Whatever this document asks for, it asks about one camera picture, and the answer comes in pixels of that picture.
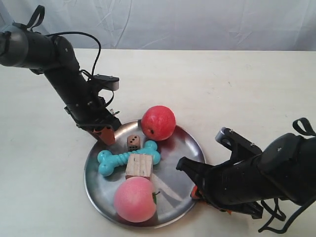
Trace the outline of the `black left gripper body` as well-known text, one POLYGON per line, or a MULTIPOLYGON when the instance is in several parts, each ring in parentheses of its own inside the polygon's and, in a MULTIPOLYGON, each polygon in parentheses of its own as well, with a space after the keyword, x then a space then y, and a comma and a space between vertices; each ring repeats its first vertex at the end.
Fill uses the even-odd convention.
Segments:
POLYGON ((64 109, 76 123, 76 126, 86 131, 101 131, 103 128, 118 130, 120 120, 105 106, 105 100, 99 97, 100 105, 88 103, 68 104, 64 109))

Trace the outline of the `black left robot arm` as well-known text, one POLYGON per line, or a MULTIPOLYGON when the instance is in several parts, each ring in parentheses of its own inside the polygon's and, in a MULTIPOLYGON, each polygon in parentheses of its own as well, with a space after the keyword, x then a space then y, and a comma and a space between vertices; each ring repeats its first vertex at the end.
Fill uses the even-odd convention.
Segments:
POLYGON ((107 109, 110 101, 105 101, 99 92, 118 90, 119 79, 82 70, 62 33, 45 36, 28 31, 22 24, 6 25, 0 30, 0 63, 43 74, 77 127, 108 146, 115 143, 115 131, 121 122, 107 109))

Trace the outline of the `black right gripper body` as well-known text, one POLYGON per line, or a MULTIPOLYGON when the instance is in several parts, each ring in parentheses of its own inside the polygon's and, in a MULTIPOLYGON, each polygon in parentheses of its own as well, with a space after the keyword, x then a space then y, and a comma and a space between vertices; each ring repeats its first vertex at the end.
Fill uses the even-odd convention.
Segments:
POLYGON ((261 219, 263 207, 257 203, 263 194, 259 191, 259 171, 251 160, 220 165, 209 165, 182 157, 176 169, 183 171, 198 187, 200 199, 221 212, 237 212, 261 219))

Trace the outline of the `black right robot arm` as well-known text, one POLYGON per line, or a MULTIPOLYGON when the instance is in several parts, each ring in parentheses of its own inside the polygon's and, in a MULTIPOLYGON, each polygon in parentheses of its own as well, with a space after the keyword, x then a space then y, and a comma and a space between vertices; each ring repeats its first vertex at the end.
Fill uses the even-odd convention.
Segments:
POLYGON ((221 211, 262 217, 259 201, 279 198, 304 205, 316 193, 316 141, 287 133, 264 151, 242 136, 220 134, 217 141, 232 154, 209 165, 182 157, 176 166, 195 183, 201 199, 221 211))

